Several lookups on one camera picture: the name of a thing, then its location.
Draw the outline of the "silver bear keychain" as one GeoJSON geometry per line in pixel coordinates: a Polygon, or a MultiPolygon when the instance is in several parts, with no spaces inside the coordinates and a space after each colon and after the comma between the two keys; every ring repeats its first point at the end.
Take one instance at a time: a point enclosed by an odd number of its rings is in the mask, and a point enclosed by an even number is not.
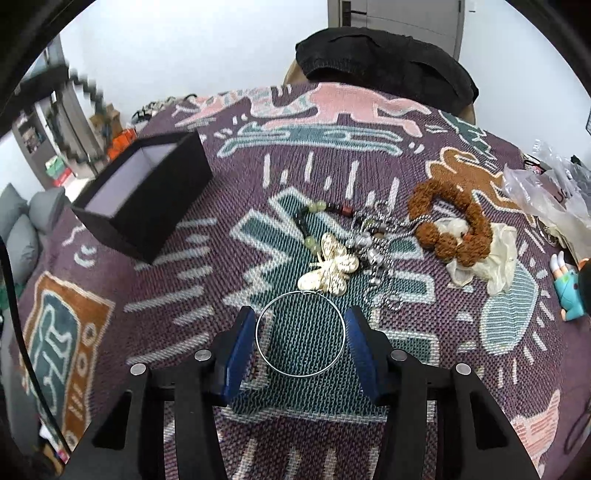
{"type": "Polygon", "coordinates": [[[367,277],[363,302],[370,309],[386,307],[397,311],[403,306],[404,294],[397,289],[401,273],[398,263],[424,259],[416,231],[429,220],[429,214],[399,218],[384,200],[377,200],[353,214],[346,248],[358,257],[363,275],[367,277]]]}

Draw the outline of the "black jewelry box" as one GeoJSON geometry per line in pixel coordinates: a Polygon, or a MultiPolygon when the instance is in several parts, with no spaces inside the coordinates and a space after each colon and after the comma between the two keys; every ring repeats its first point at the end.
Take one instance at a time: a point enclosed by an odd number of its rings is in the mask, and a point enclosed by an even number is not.
{"type": "Polygon", "coordinates": [[[72,210],[101,244],[150,264],[211,178],[197,132],[140,138],[84,187],[72,210]]]}

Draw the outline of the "blue doll figurine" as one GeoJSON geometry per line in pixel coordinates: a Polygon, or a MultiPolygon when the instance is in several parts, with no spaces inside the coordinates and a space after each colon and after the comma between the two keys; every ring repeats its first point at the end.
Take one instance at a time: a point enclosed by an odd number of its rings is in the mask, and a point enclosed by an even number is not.
{"type": "Polygon", "coordinates": [[[567,266],[563,251],[551,256],[550,269],[565,322],[590,315],[590,268],[589,259],[573,269],[567,266]]]}

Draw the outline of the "gold butterfly brooch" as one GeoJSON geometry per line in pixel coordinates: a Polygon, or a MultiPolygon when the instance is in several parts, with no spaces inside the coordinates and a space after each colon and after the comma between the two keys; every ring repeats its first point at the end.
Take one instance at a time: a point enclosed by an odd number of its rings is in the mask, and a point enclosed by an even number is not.
{"type": "Polygon", "coordinates": [[[329,232],[322,235],[321,241],[311,244],[311,253],[317,261],[310,264],[310,272],[297,280],[297,289],[345,295],[349,276],[360,267],[358,257],[349,253],[346,246],[329,232]]]}

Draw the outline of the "grey sofa cushions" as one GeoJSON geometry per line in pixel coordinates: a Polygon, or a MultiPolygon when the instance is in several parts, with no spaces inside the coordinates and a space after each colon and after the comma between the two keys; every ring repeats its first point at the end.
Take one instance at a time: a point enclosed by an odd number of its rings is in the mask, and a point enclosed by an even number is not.
{"type": "Polygon", "coordinates": [[[35,270],[49,235],[69,205],[63,187],[37,192],[26,201],[8,183],[1,193],[1,238],[10,259],[14,283],[25,285],[35,270]]]}

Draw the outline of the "patterned purple woven blanket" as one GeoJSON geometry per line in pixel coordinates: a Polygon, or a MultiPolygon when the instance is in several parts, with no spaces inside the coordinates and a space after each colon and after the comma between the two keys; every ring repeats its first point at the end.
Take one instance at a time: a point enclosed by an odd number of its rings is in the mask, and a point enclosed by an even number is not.
{"type": "Polygon", "coordinates": [[[213,177],[152,265],[102,245],[65,209],[22,294],[31,359],[70,447],[133,362],[172,365],[239,307],[276,300],[281,318],[263,327],[264,353],[219,420],[229,470],[367,477],[385,414],[363,398],[352,359],[332,361],[335,315],[321,301],[287,299],[311,259],[293,217],[314,200],[384,200],[402,217],[413,188],[440,178],[517,229],[509,292],[489,296],[480,279],[458,287],[423,251],[423,260],[398,263],[400,312],[363,302],[362,273],[335,305],[358,303],[423,362],[468,361],[527,440],[540,476],[566,471],[567,434],[590,394],[590,325],[560,319],[552,248],[502,193],[505,165],[523,166],[516,146],[434,108],[329,83],[192,97],[158,113],[142,136],[193,130],[213,177]]]}

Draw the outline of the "clear plastic bag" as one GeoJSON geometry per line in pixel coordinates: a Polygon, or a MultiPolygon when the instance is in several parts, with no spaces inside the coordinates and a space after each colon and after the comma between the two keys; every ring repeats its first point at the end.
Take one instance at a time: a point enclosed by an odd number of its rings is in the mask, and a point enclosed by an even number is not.
{"type": "Polygon", "coordinates": [[[521,153],[523,166],[503,170],[503,191],[519,208],[549,227],[590,228],[590,169],[576,156],[561,157],[536,140],[521,153]]]}

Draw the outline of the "orange box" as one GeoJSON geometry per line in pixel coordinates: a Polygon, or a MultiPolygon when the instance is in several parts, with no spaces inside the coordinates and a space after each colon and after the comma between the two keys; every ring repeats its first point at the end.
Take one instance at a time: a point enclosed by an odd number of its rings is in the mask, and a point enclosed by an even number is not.
{"type": "Polygon", "coordinates": [[[122,130],[119,135],[113,138],[110,146],[107,148],[108,159],[110,161],[115,160],[136,138],[137,134],[133,128],[122,130]]]}

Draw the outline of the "grey door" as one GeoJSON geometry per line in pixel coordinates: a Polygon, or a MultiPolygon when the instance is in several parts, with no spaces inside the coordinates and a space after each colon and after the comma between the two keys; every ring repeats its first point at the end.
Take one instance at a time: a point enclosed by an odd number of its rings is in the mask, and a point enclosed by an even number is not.
{"type": "Polygon", "coordinates": [[[461,0],[334,0],[328,2],[330,27],[365,27],[439,46],[460,58],[466,2],[461,0]]]}

